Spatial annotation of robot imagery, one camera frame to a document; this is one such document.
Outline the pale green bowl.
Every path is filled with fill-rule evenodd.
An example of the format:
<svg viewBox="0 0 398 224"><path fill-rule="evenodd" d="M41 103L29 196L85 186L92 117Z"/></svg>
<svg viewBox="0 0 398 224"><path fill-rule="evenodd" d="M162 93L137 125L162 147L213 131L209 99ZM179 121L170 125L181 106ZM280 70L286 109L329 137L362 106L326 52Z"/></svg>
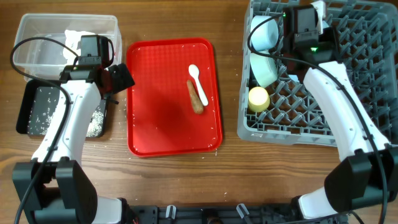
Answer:
<svg viewBox="0 0 398 224"><path fill-rule="evenodd" d="M251 53L250 64L259 86L266 88L277 80L277 67L273 58Z"/></svg>

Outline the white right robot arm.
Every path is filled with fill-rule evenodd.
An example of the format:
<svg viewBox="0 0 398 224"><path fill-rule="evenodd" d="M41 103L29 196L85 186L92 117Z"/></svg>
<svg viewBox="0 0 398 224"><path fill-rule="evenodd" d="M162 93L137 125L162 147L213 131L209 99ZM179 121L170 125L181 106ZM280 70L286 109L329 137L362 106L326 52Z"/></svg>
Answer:
<svg viewBox="0 0 398 224"><path fill-rule="evenodd" d="M336 31L315 25L284 28L284 51L303 63L300 81L312 94L334 135L340 164L323 187L297 199L304 219L315 219L380 204L397 197L397 148L371 121L337 57Z"/></svg>

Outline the white tissue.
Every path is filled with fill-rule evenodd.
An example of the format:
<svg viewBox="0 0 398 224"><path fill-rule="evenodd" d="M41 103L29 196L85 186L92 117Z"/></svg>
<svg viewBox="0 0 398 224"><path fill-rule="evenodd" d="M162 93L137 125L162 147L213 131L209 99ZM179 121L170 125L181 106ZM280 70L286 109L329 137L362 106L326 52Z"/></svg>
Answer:
<svg viewBox="0 0 398 224"><path fill-rule="evenodd" d="M75 31L75 30L66 30L65 31L65 45L73 50L78 56L81 55L81 47L80 40L83 35L94 35L92 32L87 31ZM63 50L63 56L67 60L67 64L72 64L75 59L75 55L71 53L69 50Z"/></svg>

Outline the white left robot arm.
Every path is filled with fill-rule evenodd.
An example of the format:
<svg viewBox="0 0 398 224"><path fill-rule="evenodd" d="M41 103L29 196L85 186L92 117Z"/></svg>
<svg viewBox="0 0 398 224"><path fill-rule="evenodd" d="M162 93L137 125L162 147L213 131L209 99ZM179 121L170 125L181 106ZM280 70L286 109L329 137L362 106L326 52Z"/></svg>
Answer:
<svg viewBox="0 0 398 224"><path fill-rule="evenodd" d="M20 199L14 218L29 223L137 223L126 199L97 194L81 168L90 119L100 101L134 85L127 66L69 65L59 81L45 81L60 91L47 134L29 162L18 162L12 181Z"/></svg>

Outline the white plastic spoon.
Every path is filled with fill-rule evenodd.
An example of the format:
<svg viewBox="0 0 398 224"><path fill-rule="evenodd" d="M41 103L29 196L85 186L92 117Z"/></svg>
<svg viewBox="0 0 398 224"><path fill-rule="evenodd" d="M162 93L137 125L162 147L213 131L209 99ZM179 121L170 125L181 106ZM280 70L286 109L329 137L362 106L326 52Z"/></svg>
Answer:
<svg viewBox="0 0 398 224"><path fill-rule="evenodd" d="M197 90L198 90L198 95L199 95L199 98L200 98L200 100L202 102L202 105L203 106L208 106L208 99L206 97L206 94L205 94L205 92L203 90L203 87L202 87L202 85L200 83L200 80L199 80L200 71L199 71L198 67L196 65L194 65L194 64L191 64L191 65L188 66L188 72L189 72L190 76L194 79L194 81L196 83Z"/></svg>

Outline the light blue bowl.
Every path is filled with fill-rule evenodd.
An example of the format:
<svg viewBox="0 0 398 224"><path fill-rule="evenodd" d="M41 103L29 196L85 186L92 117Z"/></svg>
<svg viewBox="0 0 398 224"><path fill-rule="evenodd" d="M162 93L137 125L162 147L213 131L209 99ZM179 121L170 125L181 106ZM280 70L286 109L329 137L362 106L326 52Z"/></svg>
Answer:
<svg viewBox="0 0 398 224"><path fill-rule="evenodd" d="M255 30L251 36L250 44L260 52L275 47L278 39L279 28L275 19L272 19Z"/></svg>

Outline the yellow plastic cup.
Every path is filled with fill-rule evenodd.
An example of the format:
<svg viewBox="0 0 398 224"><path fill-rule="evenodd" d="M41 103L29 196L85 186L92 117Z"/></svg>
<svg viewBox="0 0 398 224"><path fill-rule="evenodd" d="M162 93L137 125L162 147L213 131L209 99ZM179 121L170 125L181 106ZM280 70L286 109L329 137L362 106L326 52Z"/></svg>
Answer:
<svg viewBox="0 0 398 224"><path fill-rule="evenodd" d="M271 103L270 96L265 88L254 87L248 94L248 108L256 113L265 111Z"/></svg>

